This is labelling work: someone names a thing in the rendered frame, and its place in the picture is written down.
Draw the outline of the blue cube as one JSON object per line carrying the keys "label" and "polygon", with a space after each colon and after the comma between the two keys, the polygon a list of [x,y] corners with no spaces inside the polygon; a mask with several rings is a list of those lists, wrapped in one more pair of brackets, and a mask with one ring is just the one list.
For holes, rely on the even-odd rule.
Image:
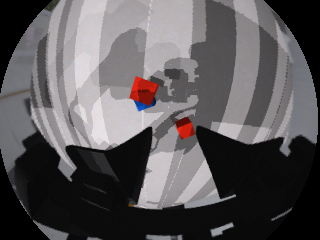
{"label": "blue cube", "polygon": [[153,103],[151,105],[143,104],[143,103],[140,103],[140,101],[136,101],[136,100],[133,100],[133,101],[135,101],[137,111],[139,111],[139,112],[144,111],[144,109],[147,109],[147,108],[155,107],[155,105],[157,103],[156,97],[155,97],[155,99],[153,99]]}

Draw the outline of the red cube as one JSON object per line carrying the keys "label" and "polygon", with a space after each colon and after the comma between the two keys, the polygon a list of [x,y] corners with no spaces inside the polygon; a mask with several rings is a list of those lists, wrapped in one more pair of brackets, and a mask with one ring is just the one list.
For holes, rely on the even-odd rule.
{"label": "red cube", "polygon": [[181,140],[187,139],[188,136],[196,135],[195,129],[193,129],[189,117],[175,121],[177,132],[180,133]]}
{"label": "red cube", "polygon": [[143,77],[140,79],[140,77],[136,76],[135,81],[133,81],[133,87],[129,99],[151,105],[153,103],[153,99],[155,99],[157,89],[159,89],[159,84],[151,83],[151,81],[145,80]]}

